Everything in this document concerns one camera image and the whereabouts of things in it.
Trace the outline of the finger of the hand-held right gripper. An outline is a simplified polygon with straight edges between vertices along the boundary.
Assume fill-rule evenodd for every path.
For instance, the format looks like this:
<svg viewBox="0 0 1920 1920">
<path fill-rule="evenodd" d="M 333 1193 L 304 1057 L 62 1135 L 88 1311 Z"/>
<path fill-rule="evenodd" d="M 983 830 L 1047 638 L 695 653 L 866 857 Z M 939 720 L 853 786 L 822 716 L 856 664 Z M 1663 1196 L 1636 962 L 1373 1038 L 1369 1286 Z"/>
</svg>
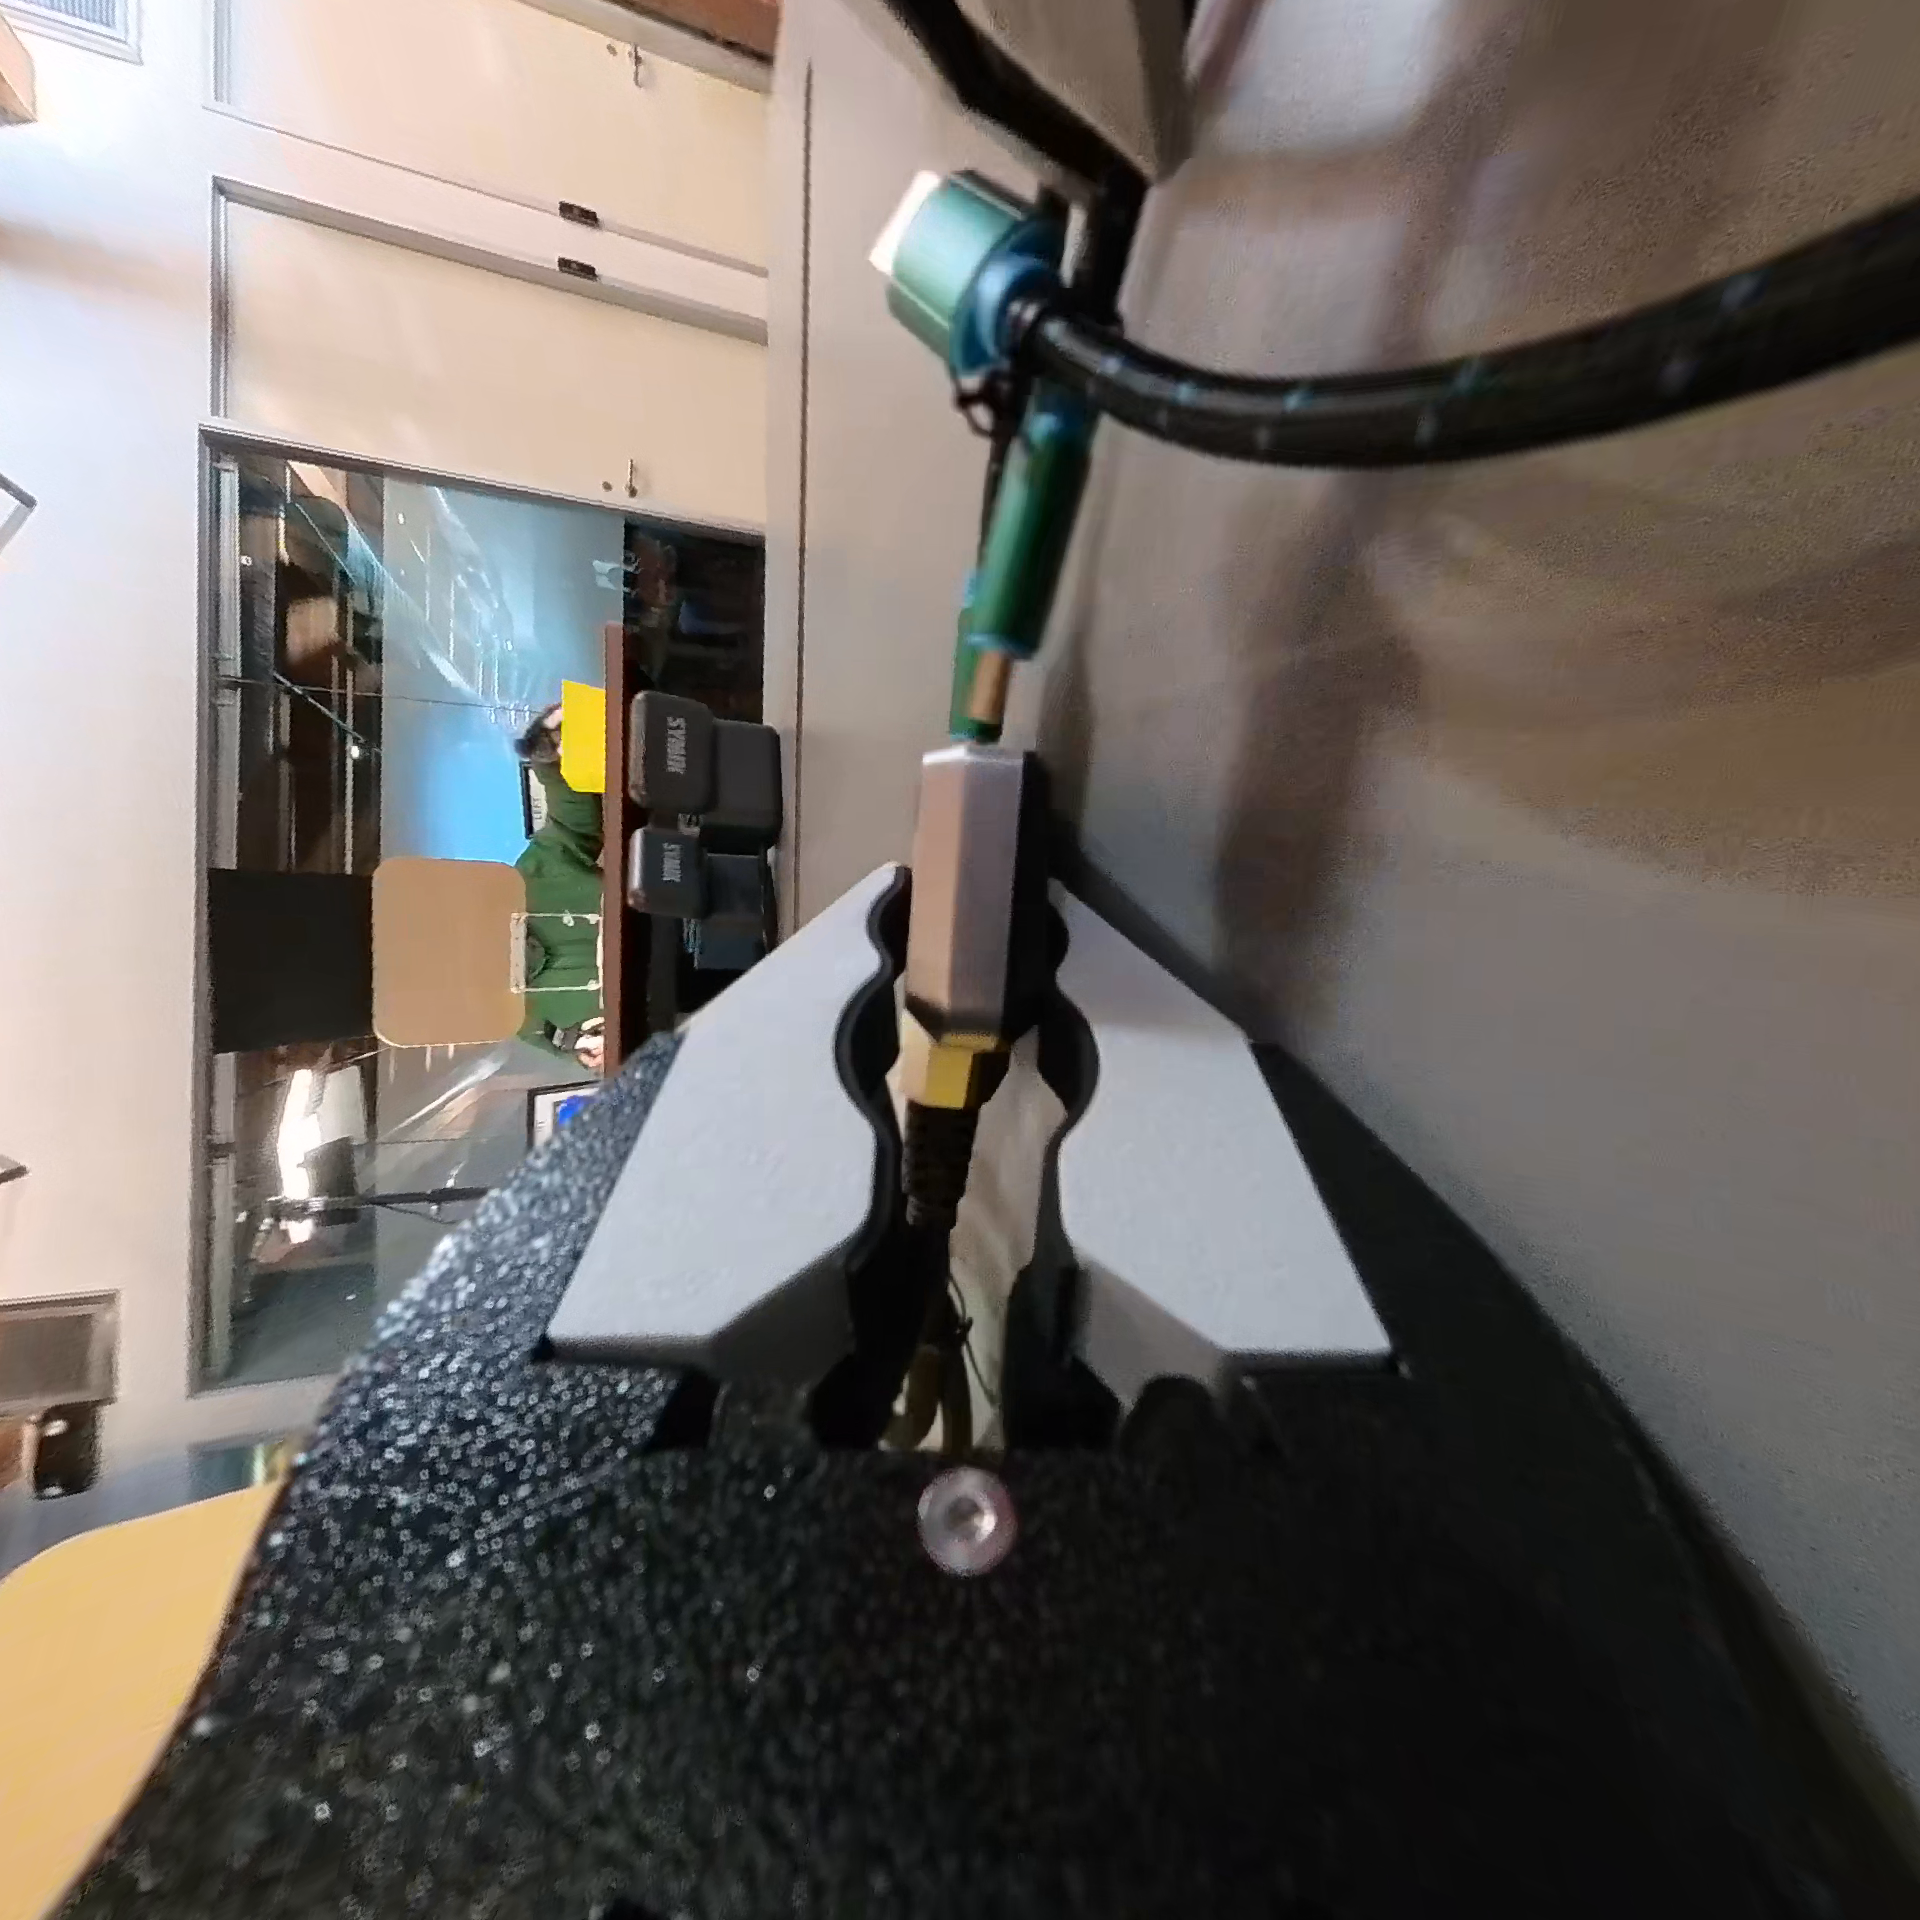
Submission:
<svg viewBox="0 0 1920 1920">
<path fill-rule="evenodd" d="M 887 3 L 884 34 L 1044 174 L 1153 186 L 1188 159 L 1181 3 Z"/>
</svg>

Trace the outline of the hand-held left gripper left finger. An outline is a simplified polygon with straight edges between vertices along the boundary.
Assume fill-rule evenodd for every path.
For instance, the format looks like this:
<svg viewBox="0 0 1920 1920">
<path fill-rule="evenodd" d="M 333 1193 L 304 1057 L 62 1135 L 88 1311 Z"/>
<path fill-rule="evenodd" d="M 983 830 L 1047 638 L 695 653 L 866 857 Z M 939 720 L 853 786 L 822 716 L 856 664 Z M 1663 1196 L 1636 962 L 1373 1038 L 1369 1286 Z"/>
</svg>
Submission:
<svg viewBox="0 0 1920 1920">
<path fill-rule="evenodd" d="M 882 864 L 687 1020 L 546 1357 L 797 1400 L 877 1444 L 939 1288 L 887 1086 L 910 872 Z"/>
</svg>

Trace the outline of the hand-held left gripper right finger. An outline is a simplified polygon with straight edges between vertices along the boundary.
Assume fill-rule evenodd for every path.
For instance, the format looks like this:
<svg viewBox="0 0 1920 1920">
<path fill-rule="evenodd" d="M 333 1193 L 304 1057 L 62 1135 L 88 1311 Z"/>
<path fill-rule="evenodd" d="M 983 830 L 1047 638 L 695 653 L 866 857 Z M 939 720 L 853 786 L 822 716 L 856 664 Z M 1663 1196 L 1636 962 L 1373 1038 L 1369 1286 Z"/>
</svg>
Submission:
<svg viewBox="0 0 1920 1920">
<path fill-rule="evenodd" d="M 1228 1410 L 1394 1345 L 1246 1035 L 1062 882 L 1011 1089 L 1045 1122 L 1003 1320 L 1010 1444 L 1109 1444 L 1162 1387 Z"/>
</svg>

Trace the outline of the silver adapter hub with cable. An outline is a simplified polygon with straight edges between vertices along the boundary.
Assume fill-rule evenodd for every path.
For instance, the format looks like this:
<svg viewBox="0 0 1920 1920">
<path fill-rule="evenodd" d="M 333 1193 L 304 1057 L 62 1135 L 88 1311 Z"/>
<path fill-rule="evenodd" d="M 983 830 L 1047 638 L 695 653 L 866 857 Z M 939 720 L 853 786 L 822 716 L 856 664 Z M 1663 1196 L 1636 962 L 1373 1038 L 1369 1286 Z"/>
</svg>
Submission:
<svg viewBox="0 0 1920 1920">
<path fill-rule="evenodd" d="M 967 1203 L 981 1116 L 1050 982 L 1045 778 L 964 740 L 924 757 L 900 973 L 901 1198 L 932 1280 L 886 1438 L 958 1461 L 1000 1438 L 1006 1258 Z"/>
</svg>

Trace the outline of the grey desk with brown edge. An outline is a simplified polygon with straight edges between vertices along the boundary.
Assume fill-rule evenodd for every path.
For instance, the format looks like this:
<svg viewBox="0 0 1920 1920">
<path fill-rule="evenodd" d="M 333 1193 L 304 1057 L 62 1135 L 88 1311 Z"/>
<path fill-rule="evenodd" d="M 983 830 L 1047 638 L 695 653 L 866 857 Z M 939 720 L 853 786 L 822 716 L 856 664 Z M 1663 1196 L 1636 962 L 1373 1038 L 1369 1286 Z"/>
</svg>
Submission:
<svg viewBox="0 0 1920 1920">
<path fill-rule="evenodd" d="M 626 973 L 632 940 L 626 932 L 626 839 L 628 839 L 628 696 L 632 694 L 624 622 L 601 626 L 604 671 L 604 774 L 601 774 L 601 1076 L 614 1080 L 626 1054 Z"/>
</svg>

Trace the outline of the small tan board on stand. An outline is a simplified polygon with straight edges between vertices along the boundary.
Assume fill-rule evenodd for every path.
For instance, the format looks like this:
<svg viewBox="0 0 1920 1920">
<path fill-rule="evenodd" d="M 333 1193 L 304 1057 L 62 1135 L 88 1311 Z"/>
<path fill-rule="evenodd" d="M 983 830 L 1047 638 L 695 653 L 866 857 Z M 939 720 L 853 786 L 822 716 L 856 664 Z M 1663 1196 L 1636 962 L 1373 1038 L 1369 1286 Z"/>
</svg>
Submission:
<svg viewBox="0 0 1920 1920">
<path fill-rule="evenodd" d="M 524 876 L 394 857 L 372 874 L 372 1033 L 389 1049 L 491 1047 L 524 1022 Z"/>
</svg>

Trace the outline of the glass partition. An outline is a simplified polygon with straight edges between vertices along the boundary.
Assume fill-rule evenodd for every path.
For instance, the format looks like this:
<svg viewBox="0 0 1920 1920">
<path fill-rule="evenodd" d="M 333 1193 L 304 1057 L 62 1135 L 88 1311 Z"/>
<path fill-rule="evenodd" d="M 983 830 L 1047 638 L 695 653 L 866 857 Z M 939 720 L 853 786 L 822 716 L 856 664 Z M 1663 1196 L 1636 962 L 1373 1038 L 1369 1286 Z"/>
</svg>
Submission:
<svg viewBox="0 0 1920 1920">
<path fill-rule="evenodd" d="M 203 876 L 367 874 L 394 857 L 515 866 L 542 817 L 515 740 L 564 680 L 630 682 L 755 723 L 764 540 L 655 515 L 219 444 L 203 471 Z M 513 1038 L 198 1041 L 194 1383 L 338 1371 L 475 1204 L 261 1222 L 265 1200 L 497 1189 L 529 1153 L 524 1092 L 597 1080 Z M 676 922 L 626 916 L 626 1031 L 671 1025 L 736 973 L 690 967 Z"/>
</svg>

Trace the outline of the black screen panel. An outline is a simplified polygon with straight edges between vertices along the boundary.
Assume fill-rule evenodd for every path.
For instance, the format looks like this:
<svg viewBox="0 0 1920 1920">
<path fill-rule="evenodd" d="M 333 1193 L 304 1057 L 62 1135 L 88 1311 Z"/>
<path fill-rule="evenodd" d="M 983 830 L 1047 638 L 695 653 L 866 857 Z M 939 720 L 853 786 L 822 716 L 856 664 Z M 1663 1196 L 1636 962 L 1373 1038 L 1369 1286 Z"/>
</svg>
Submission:
<svg viewBox="0 0 1920 1920">
<path fill-rule="evenodd" d="M 372 1037 L 372 876 L 209 868 L 207 1051 Z"/>
</svg>

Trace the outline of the white door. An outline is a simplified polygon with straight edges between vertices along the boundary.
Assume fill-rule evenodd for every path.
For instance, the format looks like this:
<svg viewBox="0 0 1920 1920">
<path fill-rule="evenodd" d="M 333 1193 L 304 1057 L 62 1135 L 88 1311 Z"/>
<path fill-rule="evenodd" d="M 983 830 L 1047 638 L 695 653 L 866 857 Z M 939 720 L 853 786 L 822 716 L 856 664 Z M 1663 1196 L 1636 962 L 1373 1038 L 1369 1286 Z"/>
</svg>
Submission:
<svg viewBox="0 0 1920 1920">
<path fill-rule="evenodd" d="M 216 3 L 212 98 L 265 133 L 765 277 L 765 98 L 572 12 Z"/>
<path fill-rule="evenodd" d="M 765 348 L 727 315 L 236 181 L 207 416 L 375 468 L 729 532 L 765 523 Z"/>
</svg>

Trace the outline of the large wooden board on stand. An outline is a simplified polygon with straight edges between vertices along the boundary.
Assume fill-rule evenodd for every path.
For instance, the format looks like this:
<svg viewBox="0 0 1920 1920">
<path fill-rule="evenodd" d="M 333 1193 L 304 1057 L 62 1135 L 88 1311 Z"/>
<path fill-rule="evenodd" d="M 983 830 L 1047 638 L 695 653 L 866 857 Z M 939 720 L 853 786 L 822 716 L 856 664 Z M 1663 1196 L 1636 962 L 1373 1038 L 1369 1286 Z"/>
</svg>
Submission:
<svg viewBox="0 0 1920 1920">
<path fill-rule="evenodd" d="M 1 1587 L 1 1915 L 50 1916 L 138 1799 L 285 1478 L 108 1524 Z"/>
</svg>

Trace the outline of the wall vent grille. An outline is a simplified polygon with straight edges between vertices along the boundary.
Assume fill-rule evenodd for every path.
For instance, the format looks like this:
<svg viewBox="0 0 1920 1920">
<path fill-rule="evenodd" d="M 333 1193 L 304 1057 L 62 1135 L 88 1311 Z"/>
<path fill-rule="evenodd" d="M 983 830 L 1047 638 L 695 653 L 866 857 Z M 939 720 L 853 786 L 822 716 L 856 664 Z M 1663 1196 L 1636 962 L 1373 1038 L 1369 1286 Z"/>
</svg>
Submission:
<svg viewBox="0 0 1920 1920">
<path fill-rule="evenodd" d="M 138 3 L 1 3 L 10 26 L 108 60 L 139 65 Z"/>
<path fill-rule="evenodd" d="M 122 1297 L 88 1292 L 1 1303 L 1 1419 L 119 1399 Z"/>
</svg>

